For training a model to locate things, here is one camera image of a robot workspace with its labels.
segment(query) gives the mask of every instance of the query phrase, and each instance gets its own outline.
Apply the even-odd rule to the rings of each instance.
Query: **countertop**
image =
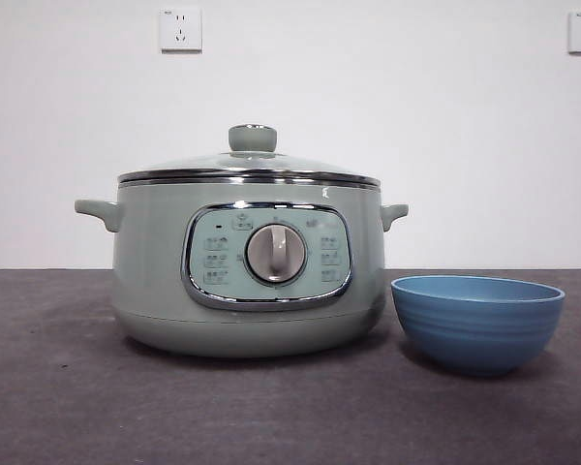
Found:
[[[566,292],[538,358],[447,373],[406,340],[390,294],[344,347],[176,356],[124,335],[107,270],[1,270],[0,464],[581,464],[581,270],[463,273]]]

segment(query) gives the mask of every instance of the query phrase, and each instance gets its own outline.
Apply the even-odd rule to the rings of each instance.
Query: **cooker base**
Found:
[[[368,332],[382,306],[337,317],[286,322],[197,323],[142,317],[115,309],[138,341],[158,349],[202,357],[278,357],[328,349]]]

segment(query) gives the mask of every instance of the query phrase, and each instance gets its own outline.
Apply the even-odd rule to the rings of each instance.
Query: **dial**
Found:
[[[301,271],[306,247],[293,228],[267,225],[252,234],[246,256],[248,265],[261,280],[284,283]]]

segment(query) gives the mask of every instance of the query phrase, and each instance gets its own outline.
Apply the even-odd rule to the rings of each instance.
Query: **cooker handle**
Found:
[[[381,221],[383,231],[387,233],[391,227],[392,221],[407,216],[409,214],[408,205],[383,205],[381,207]]]
[[[76,201],[76,212],[101,218],[111,233],[118,233],[123,219],[122,208],[115,201]]]

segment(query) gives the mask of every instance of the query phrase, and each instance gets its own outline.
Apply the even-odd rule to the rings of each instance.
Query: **button icon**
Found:
[[[338,237],[324,236],[321,237],[321,249],[322,250],[338,250],[340,247],[340,241]]]
[[[340,271],[337,269],[322,269],[321,281],[329,283],[331,281],[340,281]]]
[[[229,240],[226,237],[207,237],[204,240],[204,250],[228,250]]]
[[[338,255],[338,252],[323,252],[321,254],[321,264],[340,264],[340,256]]]
[[[221,285],[229,284],[229,273],[225,270],[206,271],[204,273],[204,284]]]
[[[227,267],[227,258],[226,254],[220,255],[207,255],[204,257],[204,267],[206,268],[226,268]]]
[[[232,218],[232,228],[236,231],[248,231],[254,227],[254,221],[245,213],[239,213]]]

